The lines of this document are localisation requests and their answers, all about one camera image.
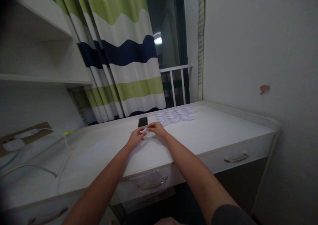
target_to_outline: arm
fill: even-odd
[[[207,224],[211,224],[218,207],[226,204],[239,207],[203,162],[166,132],[159,122],[153,122],[147,127],[167,143],[172,159],[188,183]]]
[[[124,173],[127,159],[132,150],[143,140],[144,127],[134,130],[127,144],[118,152],[111,162],[96,177],[93,183],[75,204],[63,222],[72,224],[99,224],[112,198],[114,191]]]

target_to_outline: white railing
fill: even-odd
[[[170,67],[170,68],[164,68],[160,69],[160,73],[164,72],[170,72],[170,80],[171,80],[171,87],[172,87],[172,96],[173,96],[173,104],[176,106],[176,96],[175,96],[175,88],[173,86],[173,77],[172,77],[172,71],[174,70],[181,70],[181,82],[182,82],[182,93],[183,93],[183,104],[185,104],[185,80],[183,78],[183,69],[184,68],[191,68],[192,64],[189,65],[183,65],[183,66],[175,66],[175,67]]]

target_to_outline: metal drawer handle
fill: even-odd
[[[159,188],[160,186],[164,185],[166,183],[168,179],[168,176],[164,176],[161,178],[159,184],[152,184],[152,185],[148,185],[143,187],[142,185],[138,185],[138,188],[140,188],[141,190],[152,190],[152,189],[156,189]]]
[[[243,161],[245,159],[247,159],[249,157],[249,154],[247,152],[244,152],[244,155],[240,158],[234,159],[234,160],[230,160],[229,158],[224,158],[225,162],[230,162],[230,163],[235,163],[235,162],[239,162],[239,161]]]
[[[53,215],[52,217],[48,218],[45,221],[36,223],[36,217],[35,218],[31,218],[29,219],[29,222],[27,225],[45,225],[48,224],[49,222],[54,221],[55,219],[59,218],[60,216],[62,216],[63,213],[65,213],[68,210],[68,208],[64,208],[61,211],[59,211],[56,215]]]

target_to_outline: shelf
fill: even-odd
[[[4,18],[4,31],[33,38],[38,41],[72,39],[65,31],[55,27],[15,0],[8,0],[8,11]]]
[[[27,76],[27,75],[16,75],[16,74],[3,74],[0,73],[0,88],[7,88],[11,86],[22,86],[25,87],[26,83],[32,86],[39,85],[42,83],[55,83],[55,84],[64,84],[67,87],[77,87],[81,85],[91,84],[90,81],[82,80],[70,80],[63,78],[46,78],[46,77],[36,77],[36,76]]]
[[[8,0],[0,34],[0,86],[91,84],[66,16],[52,0]]]
[[[9,4],[11,4],[9,17],[14,19],[11,24],[18,32],[43,41],[72,38],[65,14],[56,2],[14,0]]]

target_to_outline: desk drawer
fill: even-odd
[[[36,204],[11,209],[4,216],[13,225],[60,225],[84,193],[83,190],[72,195],[52,198]],[[108,207],[101,221],[102,224],[118,223],[113,212]]]
[[[175,165],[150,172],[146,175],[120,182],[110,205],[127,202],[148,194],[183,183],[185,180]]]
[[[267,134],[247,141],[239,142],[211,154],[200,156],[200,160],[212,173],[218,173],[251,161],[267,157],[273,140],[273,134]]]

